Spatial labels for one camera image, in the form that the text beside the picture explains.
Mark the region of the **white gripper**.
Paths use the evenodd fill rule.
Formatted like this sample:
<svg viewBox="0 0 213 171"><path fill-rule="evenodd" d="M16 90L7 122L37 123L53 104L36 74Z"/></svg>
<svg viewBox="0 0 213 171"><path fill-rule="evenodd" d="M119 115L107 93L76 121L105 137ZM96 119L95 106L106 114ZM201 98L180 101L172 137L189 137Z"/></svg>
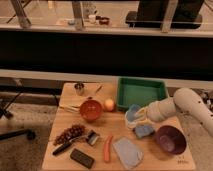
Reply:
<svg viewBox="0 0 213 171"><path fill-rule="evenodd" d="M155 101L147 107L147 117L152 122L162 122L176 114L176 106L172 98L166 98L161 101ZM146 108L133 104L128 110L128 119L144 119L146 117ZM153 126L148 123L140 123L134 128L134 133L137 138L141 139L152 135L155 132Z"/></svg>

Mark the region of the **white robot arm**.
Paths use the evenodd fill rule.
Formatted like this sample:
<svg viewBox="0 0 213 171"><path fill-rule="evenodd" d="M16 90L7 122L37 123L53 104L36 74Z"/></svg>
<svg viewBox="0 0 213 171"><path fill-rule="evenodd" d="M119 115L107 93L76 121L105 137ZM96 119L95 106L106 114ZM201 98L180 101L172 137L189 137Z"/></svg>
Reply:
<svg viewBox="0 0 213 171"><path fill-rule="evenodd" d="M201 122L213 137L213 112L190 88L179 88L172 97L151 102L145 107L131 105L125 113L125 124L129 129L134 129L140 121L163 122L179 112L187 113Z"/></svg>

